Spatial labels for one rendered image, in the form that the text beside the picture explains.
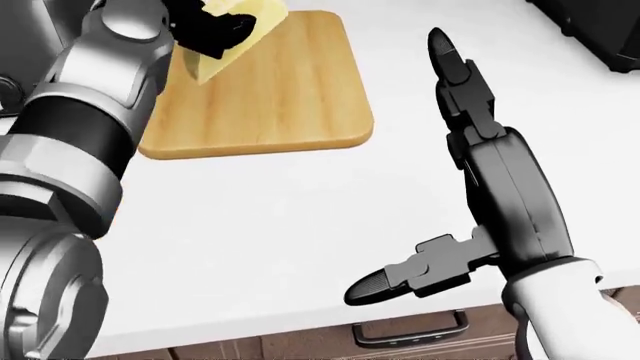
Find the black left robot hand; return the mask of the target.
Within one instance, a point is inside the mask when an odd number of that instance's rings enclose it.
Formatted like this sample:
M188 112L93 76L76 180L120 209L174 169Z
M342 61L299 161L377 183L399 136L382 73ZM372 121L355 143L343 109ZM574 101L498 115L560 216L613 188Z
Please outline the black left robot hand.
M227 50L252 34L257 18L251 14L204 11L202 0L162 0L169 13L169 29L181 47L220 60Z

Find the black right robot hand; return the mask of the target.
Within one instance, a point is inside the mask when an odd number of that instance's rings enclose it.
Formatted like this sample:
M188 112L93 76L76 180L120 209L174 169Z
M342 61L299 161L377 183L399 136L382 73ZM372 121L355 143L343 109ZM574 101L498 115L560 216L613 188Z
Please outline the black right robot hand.
M449 133L447 148L465 179L467 206L476 222L470 239L443 236L422 242L415 254L361 278L344 302L370 305L407 293L419 298L467 284L481 266L505 278L574 254L557 199L524 137L494 119L495 98L472 60L459 55L439 28L427 37L438 77L435 95Z

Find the yellow cheese wedge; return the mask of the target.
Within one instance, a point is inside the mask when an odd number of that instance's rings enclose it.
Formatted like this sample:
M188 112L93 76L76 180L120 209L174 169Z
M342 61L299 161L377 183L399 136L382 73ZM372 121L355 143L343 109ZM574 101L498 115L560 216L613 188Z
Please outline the yellow cheese wedge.
M213 20L229 20L232 29L205 28L196 46L183 49L190 76L206 83L257 44L288 16L284 0L205 0L203 11Z

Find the wooden cutting board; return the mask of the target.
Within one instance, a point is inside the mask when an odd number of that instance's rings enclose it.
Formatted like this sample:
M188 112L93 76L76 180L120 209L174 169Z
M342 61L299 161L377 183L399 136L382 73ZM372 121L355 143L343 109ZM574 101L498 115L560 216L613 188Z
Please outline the wooden cutting board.
M374 117L341 18L294 11L207 83L176 48L139 151L167 160L359 146Z

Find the black appliance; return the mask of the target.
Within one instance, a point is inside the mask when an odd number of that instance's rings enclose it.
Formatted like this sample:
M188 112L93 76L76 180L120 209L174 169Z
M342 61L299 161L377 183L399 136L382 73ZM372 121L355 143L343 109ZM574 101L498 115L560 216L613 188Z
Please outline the black appliance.
M640 71L640 0L525 0L610 71Z

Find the brown wooden drawer front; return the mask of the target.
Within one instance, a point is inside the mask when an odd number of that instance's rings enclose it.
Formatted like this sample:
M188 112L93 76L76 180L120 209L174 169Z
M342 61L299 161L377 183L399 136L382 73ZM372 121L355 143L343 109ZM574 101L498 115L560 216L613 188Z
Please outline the brown wooden drawer front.
M171 360L519 360L515 320L499 305L468 308L469 329L447 340L396 349L356 346L352 326L173 347Z

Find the grey metal object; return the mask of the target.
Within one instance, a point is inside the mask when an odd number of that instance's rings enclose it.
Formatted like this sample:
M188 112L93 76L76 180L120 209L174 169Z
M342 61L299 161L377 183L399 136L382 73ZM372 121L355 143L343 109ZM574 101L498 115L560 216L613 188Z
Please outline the grey metal object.
M22 108L24 94L9 77L0 75L0 117L15 116Z

